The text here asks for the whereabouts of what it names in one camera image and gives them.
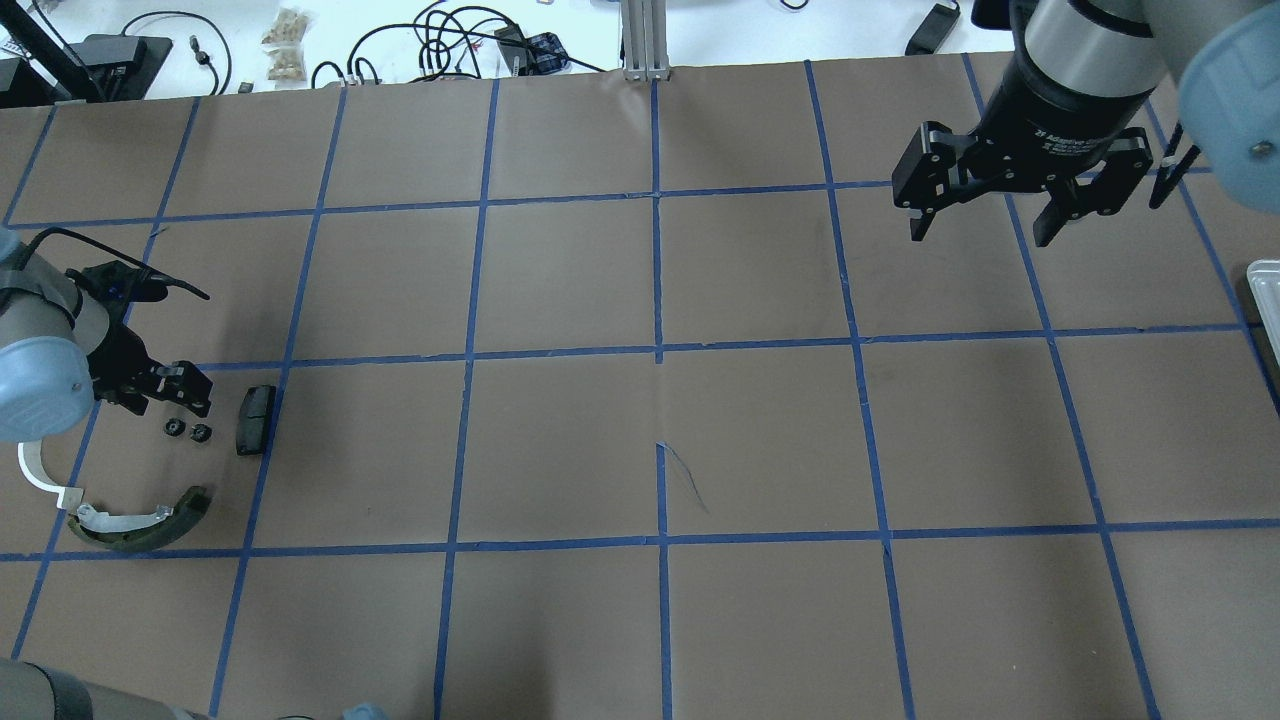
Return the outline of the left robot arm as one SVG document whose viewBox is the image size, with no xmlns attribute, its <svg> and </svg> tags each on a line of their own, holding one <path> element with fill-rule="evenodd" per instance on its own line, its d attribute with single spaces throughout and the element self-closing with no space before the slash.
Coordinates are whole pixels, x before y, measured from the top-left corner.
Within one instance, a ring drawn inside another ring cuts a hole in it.
<svg viewBox="0 0 1280 720">
<path fill-rule="evenodd" d="M 109 263 L 60 270 L 38 254 L 64 237 L 106 254 Z M 95 238 L 61 227 L 29 241 L 3 229 L 1 437 L 35 442 L 76 427 L 104 401 L 143 415 L 151 400 L 200 418 L 211 410 L 212 382 L 191 361 L 161 364 L 125 324 L 133 304 L 156 304 L 196 286 Z"/>
</svg>

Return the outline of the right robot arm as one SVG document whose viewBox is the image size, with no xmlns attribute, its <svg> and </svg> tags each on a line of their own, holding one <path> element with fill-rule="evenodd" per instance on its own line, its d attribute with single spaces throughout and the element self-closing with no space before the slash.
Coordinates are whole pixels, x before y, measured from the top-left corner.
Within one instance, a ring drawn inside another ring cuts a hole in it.
<svg viewBox="0 0 1280 720">
<path fill-rule="evenodd" d="M 977 1 L 1014 54 L 975 128 L 923 123 L 891 176 L 922 241 L 936 215 L 987 193 L 1047 193 L 1044 247 L 1121 210 L 1151 169 L 1157 208 L 1198 156 L 1222 190 L 1277 211 L 1275 1 Z"/>
</svg>

